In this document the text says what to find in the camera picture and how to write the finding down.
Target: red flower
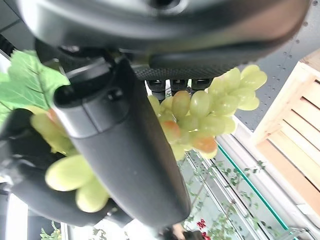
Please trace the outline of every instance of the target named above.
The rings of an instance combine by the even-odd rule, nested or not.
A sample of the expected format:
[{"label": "red flower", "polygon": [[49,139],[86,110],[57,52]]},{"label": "red flower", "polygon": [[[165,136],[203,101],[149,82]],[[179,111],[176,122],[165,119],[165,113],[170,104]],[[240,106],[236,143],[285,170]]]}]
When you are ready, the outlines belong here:
[{"label": "red flower", "polygon": [[196,223],[196,225],[197,225],[200,229],[203,229],[203,228],[206,226],[204,223],[202,223],[202,222],[200,222],[200,221],[198,221],[198,222]]},{"label": "red flower", "polygon": [[201,233],[201,236],[204,237],[204,240],[211,240],[211,238],[207,236],[207,233],[205,231]]}]

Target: glass shelf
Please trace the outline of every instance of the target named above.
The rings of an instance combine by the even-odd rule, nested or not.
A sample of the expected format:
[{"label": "glass shelf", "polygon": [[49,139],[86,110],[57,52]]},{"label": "glass shelf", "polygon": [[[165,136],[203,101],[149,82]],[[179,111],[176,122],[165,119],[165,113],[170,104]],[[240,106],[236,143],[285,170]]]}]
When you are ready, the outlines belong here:
[{"label": "glass shelf", "polygon": [[212,240],[277,239],[288,232],[288,226],[250,181],[250,175],[264,170],[262,163],[240,169],[219,146],[213,159],[190,151],[178,165],[192,202],[191,215],[184,221],[187,229],[196,230],[197,222],[204,219],[202,231]]}]

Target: metal panel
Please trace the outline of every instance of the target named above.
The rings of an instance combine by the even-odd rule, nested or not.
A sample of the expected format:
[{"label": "metal panel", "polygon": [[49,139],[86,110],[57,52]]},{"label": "metal panel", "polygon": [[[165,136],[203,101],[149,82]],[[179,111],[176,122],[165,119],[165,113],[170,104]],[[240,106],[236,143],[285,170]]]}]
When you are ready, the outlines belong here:
[{"label": "metal panel", "polygon": [[19,17],[3,0],[0,0],[0,32],[17,20]]},{"label": "metal panel", "polygon": [[18,50],[33,50],[35,38],[23,22],[19,22],[1,33]]},{"label": "metal panel", "polygon": [[256,62],[268,81],[256,91],[260,106],[254,111],[237,110],[235,115],[254,131],[285,84],[297,62],[320,48],[320,2],[314,0],[300,31],[279,50]]}]

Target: white wall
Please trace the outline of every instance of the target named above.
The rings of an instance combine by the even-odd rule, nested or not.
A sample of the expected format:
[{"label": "white wall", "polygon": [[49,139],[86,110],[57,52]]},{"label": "white wall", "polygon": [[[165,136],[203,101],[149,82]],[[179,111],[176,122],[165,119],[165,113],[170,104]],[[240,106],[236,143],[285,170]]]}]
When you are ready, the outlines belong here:
[{"label": "white wall", "polygon": [[9,57],[0,50],[0,73],[6,73],[9,66]]}]

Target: green plant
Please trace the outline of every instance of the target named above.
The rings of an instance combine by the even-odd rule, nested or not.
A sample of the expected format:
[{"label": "green plant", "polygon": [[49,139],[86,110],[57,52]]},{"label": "green plant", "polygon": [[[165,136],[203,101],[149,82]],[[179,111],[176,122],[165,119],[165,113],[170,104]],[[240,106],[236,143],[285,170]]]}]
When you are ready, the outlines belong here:
[{"label": "green plant", "polygon": [[90,240],[107,240],[106,232],[102,229],[96,229],[95,227],[92,230],[92,238]]},{"label": "green plant", "polygon": [[70,84],[60,72],[44,66],[35,51],[15,51],[7,73],[0,73],[0,125],[17,108],[51,107],[54,91]]},{"label": "green plant", "polygon": [[[191,159],[197,159],[200,158],[202,160],[202,157],[197,154],[194,151],[191,151],[189,153],[189,156]],[[236,169],[236,168],[225,168],[223,161],[215,161],[214,165],[212,167],[209,167],[208,169],[203,169],[200,167],[197,167],[193,171],[193,177],[198,180],[198,182],[201,183],[203,186],[203,180],[202,178],[211,178],[214,179],[216,177],[216,170],[219,170],[222,172],[229,181],[229,185],[226,185],[225,188],[233,187],[235,188],[240,196],[245,200],[248,207],[248,213],[246,215],[246,218],[249,218],[252,223],[253,227],[255,229],[258,229],[260,226],[264,226],[265,229],[274,237],[278,236],[279,233],[274,230],[271,226],[267,225],[264,221],[259,220],[256,216],[252,214],[252,209],[255,208],[256,210],[259,208],[259,204],[257,202],[254,202],[254,194],[253,192],[245,192],[245,191],[239,191],[239,185],[244,180],[242,174]],[[261,171],[264,171],[266,167],[264,166],[264,163],[262,161],[259,161],[256,166],[252,168],[245,168],[244,173],[247,177],[250,176],[250,174],[257,174]],[[194,183],[193,178],[191,177],[187,182],[187,188],[190,189],[191,185]],[[198,194],[192,193],[192,196],[195,197],[195,200],[198,200],[197,203],[194,204],[194,208],[196,209],[195,212],[192,213],[184,222],[185,225],[188,223],[191,223],[194,221],[195,216],[202,210],[202,207],[204,206],[203,199],[199,199],[200,191]],[[243,227],[238,224],[237,221],[233,220],[233,215],[237,214],[237,211],[234,207],[235,202],[222,202],[221,205],[224,209],[224,212],[221,212],[215,219],[212,219],[212,225],[208,226],[208,232],[207,236],[210,237],[211,240],[231,240],[232,236],[238,232],[243,232]]]},{"label": "green plant", "polygon": [[40,237],[41,240],[61,240],[61,231],[55,226],[55,222],[52,221],[53,233],[48,235],[43,228],[41,228]]}]

